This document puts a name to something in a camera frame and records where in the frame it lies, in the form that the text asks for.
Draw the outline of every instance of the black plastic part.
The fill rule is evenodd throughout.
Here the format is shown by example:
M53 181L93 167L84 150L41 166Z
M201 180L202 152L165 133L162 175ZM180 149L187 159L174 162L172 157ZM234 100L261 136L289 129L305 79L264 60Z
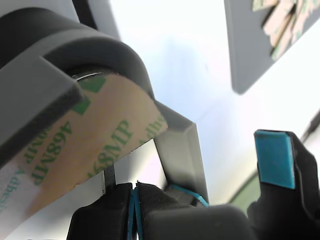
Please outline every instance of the black plastic part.
M20 122L11 122L10 126L2 125L0 127L0 133L2 132L2 128L11 128L12 130L15 130L15 134L8 138L4 135L2 136L6 141L3 144L0 144L0 169L7 162L9 162L25 145L27 145L34 137L36 137L37 134L51 126L71 107L81 100L81 90L79 87L77 87L77 85L74 85L73 88L66 91L63 95L48 103L46 108L43 109L39 114L35 115L32 121L28 122L26 125L21 125ZM32 104L29 104L29 99L21 99L21 101L24 101L24 106L32 106ZM1 114L4 115L10 115L12 111L27 111L25 108L21 110L11 109L10 106L2 107L2 104L0 104L0 110Z
M97 29L97 24L90 10L88 0L72 0L72 3L80 20L80 23L90 28Z
M156 211L146 221L146 240L256 239L246 216L229 205Z
M70 29L88 29L53 11L23 8L0 18L0 69L39 40Z
M320 196L314 156L292 132L295 189L260 182L261 196L248 208L248 219L260 240L320 237Z
M131 183L119 184L72 216L67 240L126 240Z

